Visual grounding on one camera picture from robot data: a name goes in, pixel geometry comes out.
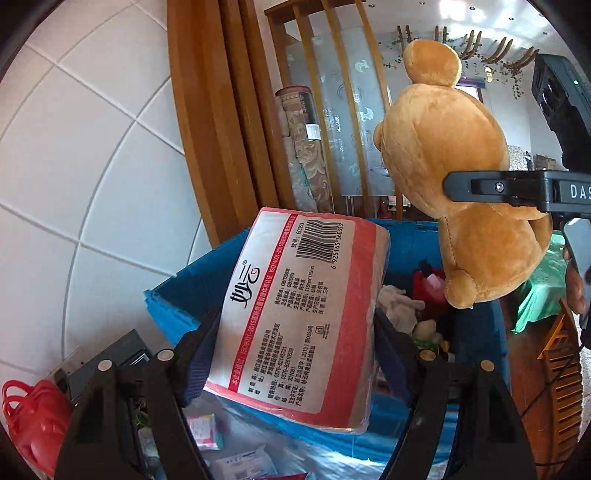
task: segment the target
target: printed label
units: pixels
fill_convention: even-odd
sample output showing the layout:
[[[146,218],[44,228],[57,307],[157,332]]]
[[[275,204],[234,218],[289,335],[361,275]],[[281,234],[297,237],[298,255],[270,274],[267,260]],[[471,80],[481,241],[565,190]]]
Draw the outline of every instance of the printed label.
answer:
[[[352,220],[281,212],[257,220],[223,305],[211,382],[275,406],[321,410],[354,233]]]
[[[318,124],[306,124],[306,133],[308,134],[308,140],[322,140],[320,125]]]

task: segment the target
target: person's hand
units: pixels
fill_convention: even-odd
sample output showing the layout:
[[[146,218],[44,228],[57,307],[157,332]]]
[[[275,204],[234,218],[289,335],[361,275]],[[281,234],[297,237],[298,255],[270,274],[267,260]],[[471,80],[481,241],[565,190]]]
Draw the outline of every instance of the person's hand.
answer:
[[[570,260],[569,249],[564,247],[562,252],[565,260]],[[572,262],[566,267],[566,303],[575,314],[582,314],[585,311],[585,297],[583,279],[577,272]]]

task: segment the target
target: red and white packaging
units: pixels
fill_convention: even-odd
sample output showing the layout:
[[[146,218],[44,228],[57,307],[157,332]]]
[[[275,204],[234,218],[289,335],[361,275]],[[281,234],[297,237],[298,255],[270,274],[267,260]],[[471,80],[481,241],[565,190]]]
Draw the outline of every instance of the red and white packaging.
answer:
[[[389,245],[367,220],[261,209],[224,299],[206,389],[299,423],[365,431]]]

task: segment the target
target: brand logo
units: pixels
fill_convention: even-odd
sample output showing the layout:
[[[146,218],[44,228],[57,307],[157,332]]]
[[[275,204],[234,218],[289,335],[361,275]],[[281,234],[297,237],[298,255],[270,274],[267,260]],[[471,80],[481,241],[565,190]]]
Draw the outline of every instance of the brand logo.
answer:
[[[237,301],[244,304],[244,308],[252,298],[251,285],[254,285],[261,276],[261,269],[253,267],[246,260],[242,262],[242,271],[240,272],[239,281],[234,285],[234,291],[230,295],[230,300]]]

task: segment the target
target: blue plastic bin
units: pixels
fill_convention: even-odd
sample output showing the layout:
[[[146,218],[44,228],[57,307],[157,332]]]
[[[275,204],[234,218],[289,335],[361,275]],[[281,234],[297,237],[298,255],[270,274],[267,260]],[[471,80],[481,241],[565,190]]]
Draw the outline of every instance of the blue plastic bin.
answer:
[[[434,222],[395,222],[372,220],[390,233],[390,255],[385,283],[412,289],[413,272],[421,260],[441,267],[437,224]],[[199,327],[199,319],[207,312],[222,307],[223,298],[238,261],[248,231],[228,240],[218,248],[183,268],[153,290],[145,292],[148,311],[166,337],[176,345],[181,337]],[[501,308],[498,301],[481,303],[456,315],[456,360],[477,365],[489,359],[499,365],[509,385],[507,345]],[[269,425],[292,437],[322,445],[344,455],[359,459],[387,462],[394,450],[408,417],[402,402],[383,394],[375,394],[368,431],[362,435],[334,434],[285,421],[279,417],[241,406]],[[450,408],[435,462],[449,456],[457,410]]]

